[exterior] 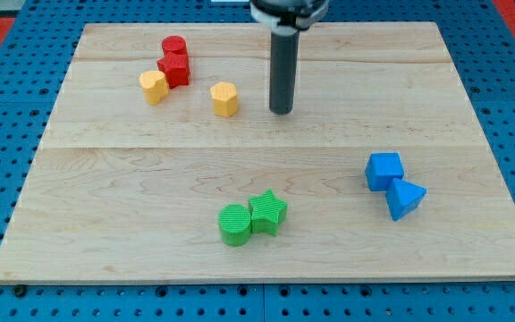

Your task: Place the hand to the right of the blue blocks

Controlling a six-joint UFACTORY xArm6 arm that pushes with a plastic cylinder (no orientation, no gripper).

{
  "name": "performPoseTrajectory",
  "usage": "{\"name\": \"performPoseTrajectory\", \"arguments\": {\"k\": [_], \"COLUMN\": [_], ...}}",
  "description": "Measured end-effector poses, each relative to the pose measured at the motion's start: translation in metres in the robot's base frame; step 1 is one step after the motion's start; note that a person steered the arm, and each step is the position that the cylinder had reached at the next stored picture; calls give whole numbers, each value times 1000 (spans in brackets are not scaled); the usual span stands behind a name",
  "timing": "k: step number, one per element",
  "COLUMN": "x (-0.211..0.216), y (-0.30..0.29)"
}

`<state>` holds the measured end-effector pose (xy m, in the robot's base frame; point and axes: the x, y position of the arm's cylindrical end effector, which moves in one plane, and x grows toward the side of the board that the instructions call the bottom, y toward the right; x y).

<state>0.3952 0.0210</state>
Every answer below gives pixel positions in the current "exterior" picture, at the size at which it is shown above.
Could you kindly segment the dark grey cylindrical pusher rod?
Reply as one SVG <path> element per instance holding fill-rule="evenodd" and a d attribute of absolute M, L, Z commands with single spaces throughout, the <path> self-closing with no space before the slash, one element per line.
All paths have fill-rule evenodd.
<path fill-rule="evenodd" d="M 299 39 L 296 30 L 271 33 L 269 108 L 275 114 L 293 109 Z"/>

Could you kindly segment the black and white robot wrist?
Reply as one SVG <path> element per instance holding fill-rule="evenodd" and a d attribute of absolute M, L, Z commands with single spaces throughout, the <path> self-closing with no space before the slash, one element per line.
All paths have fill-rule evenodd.
<path fill-rule="evenodd" d="M 250 0 L 252 18 L 270 30 L 308 30 L 327 14 L 330 0 Z"/>

